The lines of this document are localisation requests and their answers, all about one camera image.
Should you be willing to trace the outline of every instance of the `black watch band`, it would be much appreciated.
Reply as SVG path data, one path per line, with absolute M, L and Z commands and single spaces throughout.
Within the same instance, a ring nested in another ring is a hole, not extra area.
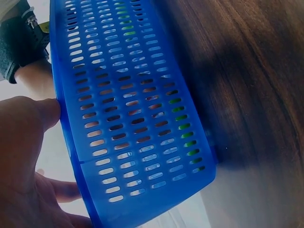
M 40 59 L 48 58 L 46 46 L 49 34 L 37 24 L 32 8 L 26 0 L 18 4 L 22 13 L 0 24 L 0 77 L 15 84 L 15 73 Z

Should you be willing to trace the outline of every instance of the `sleeve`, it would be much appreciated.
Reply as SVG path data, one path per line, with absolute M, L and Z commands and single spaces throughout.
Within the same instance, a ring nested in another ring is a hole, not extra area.
M 19 0 L 0 0 L 0 20 L 7 14 Z

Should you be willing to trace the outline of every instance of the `wooden surface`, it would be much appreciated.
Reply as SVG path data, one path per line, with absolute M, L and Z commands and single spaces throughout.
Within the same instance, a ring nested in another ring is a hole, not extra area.
M 211 227 L 304 228 L 304 0 L 153 2 L 217 148 Z

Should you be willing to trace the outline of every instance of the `plastic crate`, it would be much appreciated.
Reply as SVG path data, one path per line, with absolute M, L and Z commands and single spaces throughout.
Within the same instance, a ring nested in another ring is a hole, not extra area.
M 95 227 L 134 228 L 215 177 L 215 162 L 148 0 L 52 0 L 61 123 Z

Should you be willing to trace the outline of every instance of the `person's hand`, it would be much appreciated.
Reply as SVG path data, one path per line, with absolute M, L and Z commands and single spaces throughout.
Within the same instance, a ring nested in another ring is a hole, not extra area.
M 58 205 L 80 198 L 76 183 L 35 173 L 44 132 L 59 116 L 59 104 L 52 99 L 0 102 L 0 227 L 92 227 L 89 218 L 67 214 Z

